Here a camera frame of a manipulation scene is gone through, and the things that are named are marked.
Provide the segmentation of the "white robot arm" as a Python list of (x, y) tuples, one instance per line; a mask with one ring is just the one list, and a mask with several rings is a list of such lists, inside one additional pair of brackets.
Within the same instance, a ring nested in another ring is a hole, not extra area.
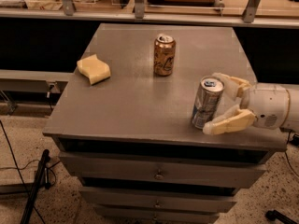
[(207, 122), (204, 134), (234, 133), (249, 126), (299, 131), (298, 89), (273, 83), (251, 85), (243, 78), (223, 73), (214, 73), (214, 76), (224, 83), (224, 92), (232, 100), (239, 98), (240, 103)]

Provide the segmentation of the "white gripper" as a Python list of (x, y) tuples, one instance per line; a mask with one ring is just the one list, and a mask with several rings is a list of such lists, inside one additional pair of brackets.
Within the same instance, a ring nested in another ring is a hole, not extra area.
[(241, 108), (234, 105), (222, 115), (204, 125), (203, 133), (218, 135), (247, 129), (252, 124), (258, 128), (276, 129), (287, 118), (290, 95), (278, 84), (251, 84), (240, 77), (213, 73), (224, 83), (225, 93), (232, 99), (241, 98)]

